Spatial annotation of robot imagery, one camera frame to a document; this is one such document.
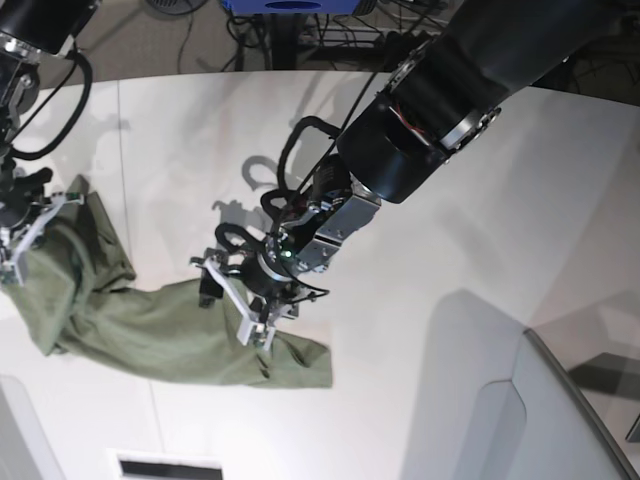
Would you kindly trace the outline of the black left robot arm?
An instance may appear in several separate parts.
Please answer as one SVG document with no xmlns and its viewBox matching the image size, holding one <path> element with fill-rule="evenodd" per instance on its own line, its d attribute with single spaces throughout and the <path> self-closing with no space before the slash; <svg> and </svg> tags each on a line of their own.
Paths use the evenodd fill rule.
<svg viewBox="0 0 640 480">
<path fill-rule="evenodd" d="M 199 304 L 234 282 L 253 295 L 260 323 L 294 313 L 325 290 L 301 275 L 327 266 L 382 202 L 399 204 L 496 119 L 502 104 L 551 72 L 633 5 L 629 1 L 467 1 L 444 30 L 418 37 L 352 122 L 306 116 L 292 129 L 261 198 L 272 225 L 263 239 L 221 223 L 214 270 Z"/>
</svg>

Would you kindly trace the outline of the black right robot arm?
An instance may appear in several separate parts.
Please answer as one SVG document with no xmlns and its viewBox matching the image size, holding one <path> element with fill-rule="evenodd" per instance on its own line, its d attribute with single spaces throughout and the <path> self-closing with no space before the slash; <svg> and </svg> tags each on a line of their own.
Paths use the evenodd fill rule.
<svg viewBox="0 0 640 480">
<path fill-rule="evenodd" d="M 14 174 L 16 162 L 37 161 L 56 150 L 71 133 L 88 103 L 93 68 L 77 39 L 98 10 L 98 1 L 3 1 L 1 3 L 1 245 L 30 227 L 35 212 L 48 205 L 44 185 L 51 173 Z M 78 103 L 59 133 L 36 151 L 22 151 L 14 142 L 29 125 L 21 120 L 35 104 L 41 83 L 39 68 L 46 57 L 69 61 L 64 86 L 76 70 L 82 73 Z"/>
</svg>

